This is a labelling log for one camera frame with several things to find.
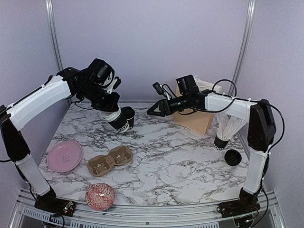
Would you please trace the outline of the single black paper cup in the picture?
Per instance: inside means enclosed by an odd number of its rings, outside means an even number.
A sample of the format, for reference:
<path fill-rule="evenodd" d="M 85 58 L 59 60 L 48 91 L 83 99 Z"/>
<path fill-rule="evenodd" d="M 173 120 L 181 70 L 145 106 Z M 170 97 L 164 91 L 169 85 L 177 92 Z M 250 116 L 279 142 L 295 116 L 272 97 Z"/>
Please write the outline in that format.
<path fill-rule="evenodd" d="M 133 129 L 135 111 L 130 106 L 126 106 L 126 107 L 122 108 L 122 112 L 123 112 L 124 116 L 126 117 L 126 119 L 128 121 L 129 130 Z"/>

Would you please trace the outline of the brown paper takeout bag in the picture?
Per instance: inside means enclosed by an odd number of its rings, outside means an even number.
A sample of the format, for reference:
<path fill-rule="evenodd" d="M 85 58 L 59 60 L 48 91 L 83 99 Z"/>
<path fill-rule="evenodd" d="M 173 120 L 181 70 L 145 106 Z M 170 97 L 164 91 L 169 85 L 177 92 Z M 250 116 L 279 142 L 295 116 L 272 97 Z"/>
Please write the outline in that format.
<path fill-rule="evenodd" d="M 210 82 L 200 80 L 198 75 L 194 76 L 194 80 L 199 88 L 199 91 L 202 91 L 205 89 L 212 89 L 212 87 L 214 85 Z M 219 85 L 216 85 L 214 90 L 216 92 L 220 93 L 222 90 L 222 87 Z M 176 96 L 181 96 L 177 83 L 176 83 L 175 94 L 176 94 Z M 211 127 L 213 118 L 214 118 L 214 114 L 209 114 L 209 113 L 204 113 L 204 112 L 196 112 L 196 113 L 193 113 L 190 115 L 181 115 L 179 113 L 173 114 L 173 121 L 175 123 L 177 123 L 181 126 L 184 126 L 201 135 L 207 134 L 207 131 Z"/>

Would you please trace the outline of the stack of black paper cups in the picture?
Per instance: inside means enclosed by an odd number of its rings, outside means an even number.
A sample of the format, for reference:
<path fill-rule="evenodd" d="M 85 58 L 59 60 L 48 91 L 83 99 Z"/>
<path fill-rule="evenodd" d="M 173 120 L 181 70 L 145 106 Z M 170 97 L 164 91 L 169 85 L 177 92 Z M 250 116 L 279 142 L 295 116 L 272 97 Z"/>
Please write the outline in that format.
<path fill-rule="evenodd" d="M 118 132 L 126 132 L 130 125 L 121 108 L 116 112 L 101 112 L 101 118 L 108 122 Z"/>

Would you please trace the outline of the stack of black cup lids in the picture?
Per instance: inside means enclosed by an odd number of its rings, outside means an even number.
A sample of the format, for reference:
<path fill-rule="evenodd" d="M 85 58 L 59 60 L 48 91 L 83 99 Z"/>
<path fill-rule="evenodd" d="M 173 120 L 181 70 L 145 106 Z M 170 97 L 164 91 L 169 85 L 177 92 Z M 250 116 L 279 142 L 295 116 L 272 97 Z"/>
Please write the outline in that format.
<path fill-rule="evenodd" d="M 226 151 L 224 159 L 229 166 L 237 166 L 242 161 L 241 154 L 233 149 Z"/>

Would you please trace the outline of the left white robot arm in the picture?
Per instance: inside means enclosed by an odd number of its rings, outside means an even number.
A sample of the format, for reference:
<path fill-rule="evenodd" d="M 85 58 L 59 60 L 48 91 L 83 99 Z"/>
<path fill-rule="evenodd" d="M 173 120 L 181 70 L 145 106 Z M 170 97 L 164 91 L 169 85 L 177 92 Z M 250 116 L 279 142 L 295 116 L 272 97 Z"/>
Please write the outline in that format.
<path fill-rule="evenodd" d="M 101 59 L 94 59 L 85 69 L 68 67 L 46 83 L 9 106 L 0 108 L 0 131 L 9 159 L 15 164 L 25 180 L 41 196 L 41 203 L 49 211 L 56 211 L 60 201 L 51 193 L 51 186 L 41 174 L 30 154 L 21 130 L 37 115 L 61 100 L 76 96 L 87 99 L 91 107 L 102 112 L 119 110 L 119 94 L 115 89 L 121 79 L 114 69 Z"/>

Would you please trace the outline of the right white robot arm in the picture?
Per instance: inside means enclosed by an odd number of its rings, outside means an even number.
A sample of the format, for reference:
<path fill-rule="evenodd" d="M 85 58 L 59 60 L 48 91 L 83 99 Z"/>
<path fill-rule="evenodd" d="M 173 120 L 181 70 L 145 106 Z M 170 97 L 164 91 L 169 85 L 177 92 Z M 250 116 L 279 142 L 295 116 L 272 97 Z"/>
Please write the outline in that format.
<path fill-rule="evenodd" d="M 273 148 L 276 125 L 268 100 L 248 99 L 217 95 L 211 90 L 182 95 L 171 100 L 157 101 L 147 111 L 148 115 L 169 116 L 173 113 L 193 109 L 206 113 L 223 113 L 248 124 L 247 143 L 250 151 L 247 177 L 235 208 L 245 213 L 254 205 L 262 187 L 269 164 L 269 153 Z"/>

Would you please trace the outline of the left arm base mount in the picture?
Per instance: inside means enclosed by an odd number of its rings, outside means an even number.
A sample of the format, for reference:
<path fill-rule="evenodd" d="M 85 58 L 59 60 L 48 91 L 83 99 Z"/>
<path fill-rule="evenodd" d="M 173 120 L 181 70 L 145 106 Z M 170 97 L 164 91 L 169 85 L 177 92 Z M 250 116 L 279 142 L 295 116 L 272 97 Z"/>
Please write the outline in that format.
<path fill-rule="evenodd" d="M 76 203 L 74 201 L 57 198 L 56 193 L 51 189 L 43 196 L 37 195 L 34 207 L 56 213 L 57 215 L 72 217 L 75 212 Z"/>

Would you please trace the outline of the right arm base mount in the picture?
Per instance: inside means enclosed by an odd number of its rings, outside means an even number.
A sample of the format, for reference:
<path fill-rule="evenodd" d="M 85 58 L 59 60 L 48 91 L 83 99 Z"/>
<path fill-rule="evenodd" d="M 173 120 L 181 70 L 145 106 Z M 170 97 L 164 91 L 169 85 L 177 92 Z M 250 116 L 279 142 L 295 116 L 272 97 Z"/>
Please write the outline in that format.
<path fill-rule="evenodd" d="M 258 201 L 254 201 L 253 204 L 247 204 L 241 203 L 241 200 L 233 200 L 220 203 L 217 207 L 217 212 L 221 214 L 222 218 L 228 218 L 250 212 L 258 212 L 260 208 Z"/>

